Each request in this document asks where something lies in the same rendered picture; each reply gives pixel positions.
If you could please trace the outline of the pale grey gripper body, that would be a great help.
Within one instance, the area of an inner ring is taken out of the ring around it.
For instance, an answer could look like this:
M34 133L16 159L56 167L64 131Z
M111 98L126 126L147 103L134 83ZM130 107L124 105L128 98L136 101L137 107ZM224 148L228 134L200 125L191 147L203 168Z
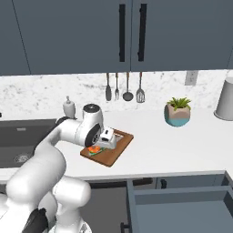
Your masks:
M105 137L100 137L97 141L97 144L100 147L115 149L117 146L117 138L115 136L112 136L110 139Z

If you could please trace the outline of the brown wooden cutting board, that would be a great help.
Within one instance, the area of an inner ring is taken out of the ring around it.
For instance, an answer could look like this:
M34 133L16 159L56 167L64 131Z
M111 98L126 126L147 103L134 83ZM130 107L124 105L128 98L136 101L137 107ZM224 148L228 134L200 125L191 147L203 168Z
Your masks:
M114 134L117 137L116 148L115 149L106 149L104 152L95 155L93 157L89 156L88 149L84 148L80 155L82 157L93 160L101 165L106 167L112 167L113 164L117 161L118 157L124 152L126 147L133 140L134 136L126 132L115 129Z

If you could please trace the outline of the green plate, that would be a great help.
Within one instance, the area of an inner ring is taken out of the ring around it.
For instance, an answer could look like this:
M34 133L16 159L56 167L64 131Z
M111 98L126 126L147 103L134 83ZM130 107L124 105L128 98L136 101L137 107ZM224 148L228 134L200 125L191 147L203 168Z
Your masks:
M102 152L104 152L106 150L106 148L101 147L98 151L97 150L88 150L89 156L93 157L95 155L98 155Z

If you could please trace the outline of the blue grey drawer front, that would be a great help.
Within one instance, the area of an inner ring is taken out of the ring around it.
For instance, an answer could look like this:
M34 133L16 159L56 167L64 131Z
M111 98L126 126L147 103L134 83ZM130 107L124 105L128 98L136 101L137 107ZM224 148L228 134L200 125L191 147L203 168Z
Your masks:
M196 175L196 176L178 176L178 177L158 177L156 179L156 189L161 189L160 180L165 179L167 188L178 187L211 187L221 186L224 174L216 175Z

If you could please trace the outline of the blue grey open drawer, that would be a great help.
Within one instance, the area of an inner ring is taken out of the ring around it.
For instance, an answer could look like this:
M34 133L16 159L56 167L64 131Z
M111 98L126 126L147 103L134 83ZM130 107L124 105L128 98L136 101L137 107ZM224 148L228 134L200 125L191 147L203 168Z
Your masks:
M130 233L233 233L233 179L221 186L136 189L127 181Z

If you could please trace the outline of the hanging dark ladle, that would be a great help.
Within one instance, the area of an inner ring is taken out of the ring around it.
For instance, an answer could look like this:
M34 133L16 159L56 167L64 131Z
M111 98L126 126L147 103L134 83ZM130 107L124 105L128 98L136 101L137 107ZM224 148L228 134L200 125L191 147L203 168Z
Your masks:
M127 84L129 84L129 73L127 73ZM124 94L123 94L123 99L125 101L131 101L133 99L134 95L127 90Z

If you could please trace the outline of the hanging dark spoon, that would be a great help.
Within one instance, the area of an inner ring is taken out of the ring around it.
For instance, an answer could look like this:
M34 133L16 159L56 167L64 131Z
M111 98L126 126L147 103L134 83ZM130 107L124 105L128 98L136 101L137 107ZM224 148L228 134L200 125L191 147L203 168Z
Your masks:
M111 101L112 91L109 85L109 73L106 73L106 101Z

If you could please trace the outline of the white soap dispenser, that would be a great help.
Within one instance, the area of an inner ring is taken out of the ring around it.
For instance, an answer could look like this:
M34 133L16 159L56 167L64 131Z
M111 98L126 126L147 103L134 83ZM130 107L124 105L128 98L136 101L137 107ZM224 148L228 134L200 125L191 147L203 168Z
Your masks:
M75 103L69 99L69 96L66 97L66 101L63 104L63 110L67 117L74 118L76 115Z

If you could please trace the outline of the hanging slotted spatula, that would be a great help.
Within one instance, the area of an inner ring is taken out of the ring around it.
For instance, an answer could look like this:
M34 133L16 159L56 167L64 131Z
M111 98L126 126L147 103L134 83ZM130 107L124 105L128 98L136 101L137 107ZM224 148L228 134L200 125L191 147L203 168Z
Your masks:
M136 92L136 98L138 103L144 103L145 102L145 92L141 88L141 81L142 81L142 72L139 73L139 88Z

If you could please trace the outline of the dark grey dishwasher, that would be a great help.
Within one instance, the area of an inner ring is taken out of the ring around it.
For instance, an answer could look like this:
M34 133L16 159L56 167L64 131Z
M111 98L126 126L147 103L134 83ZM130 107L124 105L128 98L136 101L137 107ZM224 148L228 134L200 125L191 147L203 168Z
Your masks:
M127 183L125 180L90 181L91 198L81 208L81 216L93 233L121 233L127 223Z

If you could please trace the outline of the potted green plant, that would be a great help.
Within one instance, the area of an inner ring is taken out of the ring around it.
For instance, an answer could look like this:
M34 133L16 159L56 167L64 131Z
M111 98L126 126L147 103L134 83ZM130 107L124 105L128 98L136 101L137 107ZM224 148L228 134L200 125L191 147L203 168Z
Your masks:
M186 97L172 97L167 101L164 108L164 117L166 122L172 127L184 126L190 119L190 102L191 100Z

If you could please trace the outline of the dark grey sink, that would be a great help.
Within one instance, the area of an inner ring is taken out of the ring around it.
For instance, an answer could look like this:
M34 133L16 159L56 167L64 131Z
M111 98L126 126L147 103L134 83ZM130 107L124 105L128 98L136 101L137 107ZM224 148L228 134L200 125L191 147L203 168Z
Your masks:
M61 123L55 118L0 121L0 168L21 167Z

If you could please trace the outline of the blue grey cupboard door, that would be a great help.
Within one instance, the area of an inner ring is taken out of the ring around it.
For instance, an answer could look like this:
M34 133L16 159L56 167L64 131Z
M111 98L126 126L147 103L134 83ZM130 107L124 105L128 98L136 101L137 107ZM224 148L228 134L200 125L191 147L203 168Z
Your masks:
M0 0L0 76L29 74L12 0Z
M141 4L147 4L144 61L138 61ZM133 0L135 72L233 68L233 0Z
M126 5L125 62L119 62L119 5ZM130 69L132 0L13 0L33 75Z

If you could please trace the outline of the white wall socket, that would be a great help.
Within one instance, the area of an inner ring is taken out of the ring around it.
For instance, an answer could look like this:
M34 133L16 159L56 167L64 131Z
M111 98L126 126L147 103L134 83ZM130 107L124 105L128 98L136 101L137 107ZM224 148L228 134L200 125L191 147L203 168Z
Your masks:
M194 86L198 80L198 71L197 70L189 70L186 74L185 85L186 86Z

